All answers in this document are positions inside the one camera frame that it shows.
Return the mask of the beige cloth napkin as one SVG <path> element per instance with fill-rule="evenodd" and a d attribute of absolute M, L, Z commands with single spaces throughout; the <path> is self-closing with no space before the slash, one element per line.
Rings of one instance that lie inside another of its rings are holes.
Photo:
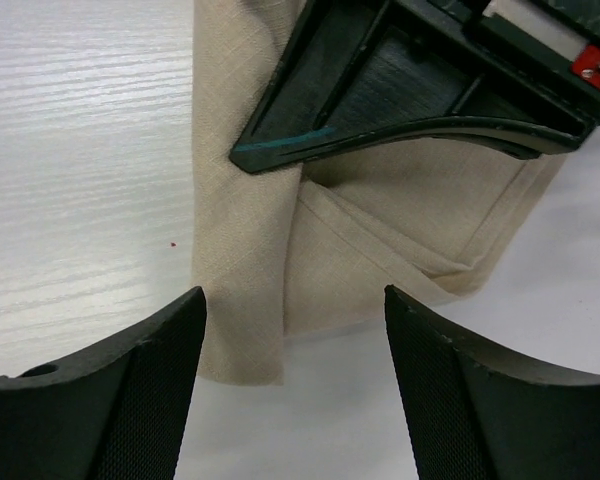
<path fill-rule="evenodd" d="M 192 276 L 207 300 L 198 372 L 222 384 L 280 384 L 286 338 L 378 317 L 388 284 L 429 305 L 473 294 L 564 164 L 416 140 L 241 172 L 229 149 L 301 7 L 194 5 Z"/>

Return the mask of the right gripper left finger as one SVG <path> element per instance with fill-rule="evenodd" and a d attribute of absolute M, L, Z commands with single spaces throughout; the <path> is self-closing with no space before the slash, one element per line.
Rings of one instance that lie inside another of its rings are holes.
<path fill-rule="evenodd" d="M 0 480 L 171 480 L 205 334 L 194 287 L 120 332 L 0 376 Z"/>

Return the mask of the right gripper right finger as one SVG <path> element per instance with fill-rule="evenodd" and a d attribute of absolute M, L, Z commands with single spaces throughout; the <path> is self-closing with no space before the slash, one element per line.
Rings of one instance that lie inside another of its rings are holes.
<path fill-rule="evenodd" d="M 600 375 L 522 353 L 384 290 L 419 478 L 600 480 Z"/>

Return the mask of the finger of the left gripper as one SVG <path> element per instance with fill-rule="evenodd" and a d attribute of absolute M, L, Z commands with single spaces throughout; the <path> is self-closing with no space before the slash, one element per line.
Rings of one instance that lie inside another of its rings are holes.
<path fill-rule="evenodd" d="M 258 174 L 424 137 L 520 160 L 577 149 L 595 122 L 469 36 L 470 1 L 310 1 L 229 153 Z"/>

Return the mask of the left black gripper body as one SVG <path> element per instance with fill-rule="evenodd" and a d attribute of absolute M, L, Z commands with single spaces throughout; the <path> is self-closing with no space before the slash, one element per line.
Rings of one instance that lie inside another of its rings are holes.
<path fill-rule="evenodd" d="M 600 123 L 600 1 L 401 1 L 411 29 L 468 69 L 451 111 Z"/>

